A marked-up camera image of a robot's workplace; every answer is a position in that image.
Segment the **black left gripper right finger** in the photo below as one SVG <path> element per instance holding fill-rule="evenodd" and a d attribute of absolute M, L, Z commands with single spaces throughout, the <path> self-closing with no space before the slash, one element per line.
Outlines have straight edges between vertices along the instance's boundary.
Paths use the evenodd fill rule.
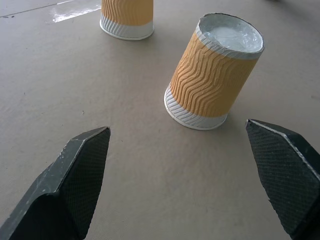
<path fill-rule="evenodd" d="M 299 133 L 256 119 L 245 126 L 260 182 L 291 240 L 320 240 L 320 154 Z"/>

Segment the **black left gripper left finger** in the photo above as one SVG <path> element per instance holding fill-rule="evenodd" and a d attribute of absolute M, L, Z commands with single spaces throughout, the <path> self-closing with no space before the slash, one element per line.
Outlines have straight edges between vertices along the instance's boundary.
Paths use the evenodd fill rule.
<path fill-rule="evenodd" d="M 0 240 L 84 240 L 101 192 L 111 130 L 70 139 L 0 227 Z"/>

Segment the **orange ribbed paper cup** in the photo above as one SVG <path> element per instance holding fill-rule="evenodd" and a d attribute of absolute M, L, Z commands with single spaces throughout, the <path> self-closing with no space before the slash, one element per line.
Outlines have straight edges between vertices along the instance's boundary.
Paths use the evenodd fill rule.
<path fill-rule="evenodd" d="M 121 40 L 139 41 L 154 32 L 154 0 L 101 0 L 100 28 Z"/>
<path fill-rule="evenodd" d="M 249 22 L 204 15 L 164 93 L 166 111 L 191 129 L 221 126 L 264 49 L 263 36 Z"/>

